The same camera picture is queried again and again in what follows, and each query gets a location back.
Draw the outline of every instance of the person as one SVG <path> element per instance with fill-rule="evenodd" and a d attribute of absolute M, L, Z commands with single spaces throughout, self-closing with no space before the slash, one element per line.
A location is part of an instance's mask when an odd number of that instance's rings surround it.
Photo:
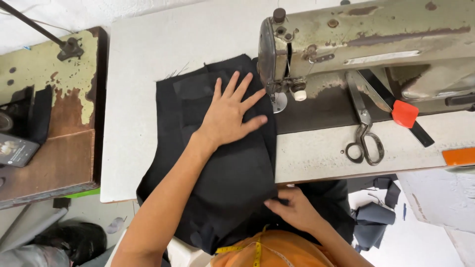
<path fill-rule="evenodd" d="M 180 221 L 185 204 L 210 156 L 216 149 L 237 141 L 267 122 L 263 115 L 242 123 L 243 114 L 266 93 L 264 89 L 242 101 L 252 80 L 249 73 L 236 88 L 239 72 L 221 94 L 221 79 L 201 127 L 193 133 L 181 157 L 143 203 L 132 220 L 112 261 L 112 267 L 160 266 L 162 255 Z M 280 199 L 265 205 L 285 222 L 311 234 L 321 246 L 294 233 L 267 230 L 235 244 L 240 250 L 218 254 L 212 267 L 325 266 L 371 267 L 315 210 L 298 187 L 278 191 Z M 262 244 L 258 262 L 257 244 Z"/>

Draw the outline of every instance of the industrial sewing machine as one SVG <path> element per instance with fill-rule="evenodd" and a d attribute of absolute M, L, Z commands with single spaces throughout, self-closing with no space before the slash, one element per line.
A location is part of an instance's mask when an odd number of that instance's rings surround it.
<path fill-rule="evenodd" d="M 421 115 L 474 111 L 474 14 L 470 0 L 379 0 L 296 14 L 276 9 L 261 25 L 257 69 L 273 100 L 291 93 L 304 104 L 346 88 L 345 71 L 370 69 Z M 359 90 L 389 111 L 375 92 Z"/>

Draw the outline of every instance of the measuring tape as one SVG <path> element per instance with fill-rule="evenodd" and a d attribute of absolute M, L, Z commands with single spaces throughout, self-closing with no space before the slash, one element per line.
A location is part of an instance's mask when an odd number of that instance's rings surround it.
<path fill-rule="evenodd" d="M 256 243 L 256 256 L 254 257 L 254 263 L 253 263 L 253 267 L 260 267 L 261 266 L 261 255 L 262 255 L 262 244 L 261 244 L 261 235 L 264 234 L 264 232 L 266 231 L 266 227 L 268 225 L 264 226 L 264 228 L 262 229 L 262 232 L 259 234 L 259 238 L 257 239 L 257 242 Z M 252 242 L 251 244 L 247 245 L 247 246 L 229 246 L 229 247 L 223 247 L 223 248 L 218 248 L 216 250 L 216 253 L 225 253 L 225 252 L 231 252 L 231 251 L 239 251 L 239 250 L 243 250 L 247 247 L 249 247 L 250 245 L 252 245 L 254 242 Z"/>

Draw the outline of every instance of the finger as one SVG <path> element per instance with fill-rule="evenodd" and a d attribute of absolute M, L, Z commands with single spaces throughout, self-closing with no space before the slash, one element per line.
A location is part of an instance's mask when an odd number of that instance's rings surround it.
<path fill-rule="evenodd" d="M 277 196 L 282 200 L 292 201 L 296 195 L 301 194 L 301 193 L 302 191 L 300 190 L 300 188 L 289 187 L 289 188 L 279 189 Z"/>
<path fill-rule="evenodd" d="M 234 72 L 233 76 L 231 77 L 226 90 L 224 90 L 223 97 L 230 98 L 234 93 L 234 88 L 236 88 L 236 84 L 238 83 L 239 79 L 239 72 Z"/>
<path fill-rule="evenodd" d="M 246 136 L 248 133 L 253 132 L 259 129 L 262 125 L 266 124 L 267 117 L 265 115 L 260 115 L 252 118 L 250 121 L 241 124 L 242 137 Z"/>
<path fill-rule="evenodd" d="M 246 112 L 249 108 L 254 106 L 254 104 L 256 104 L 259 101 L 259 99 L 261 99 L 265 94 L 266 94 L 266 90 L 261 89 L 255 92 L 253 95 L 251 95 L 248 99 L 244 100 L 241 103 L 241 113 L 244 114 L 244 112 Z"/>
<path fill-rule="evenodd" d="M 216 85 L 214 86 L 214 95 L 213 95 L 213 101 L 219 100 L 221 98 L 221 85 L 222 85 L 222 80 L 221 78 L 218 78 L 216 80 Z"/>
<path fill-rule="evenodd" d="M 273 213 L 279 215 L 280 217 L 292 211 L 291 207 L 282 205 L 276 200 L 266 200 L 264 201 L 264 205 L 266 205 Z"/>
<path fill-rule="evenodd" d="M 252 81 L 252 73 L 248 73 L 246 77 L 242 80 L 241 84 L 237 87 L 236 91 L 234 92 L 231 98 L 236 99 L 237 101 L 241 102 L 244 93 L 246 92 L 249 84 Z"/>

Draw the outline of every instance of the metal rod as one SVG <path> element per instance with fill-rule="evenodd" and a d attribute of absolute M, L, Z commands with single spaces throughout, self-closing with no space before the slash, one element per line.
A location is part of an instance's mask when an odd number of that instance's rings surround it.
<path fill-rule="evenodd" d="M 17 17 L 21 21 L 25 22 L 26 24 L 28 24 L 33 29 L 37 30 L 42 35 L 48 37 L 51 41 L 57 43 L 59 47 L 62 48 L 63 46 L 66 45 L 66 42 L 61 41 L 58 37 L 52 35 L 49 31 L 43 29 L 40 25 L 30 20 L 27 16 L 23 15 L 20 11 L 14 9 L 13 7 L 5 3 L 3 0 L 0 0 L 0 8 L 12 14 L 13 16 Z"/>

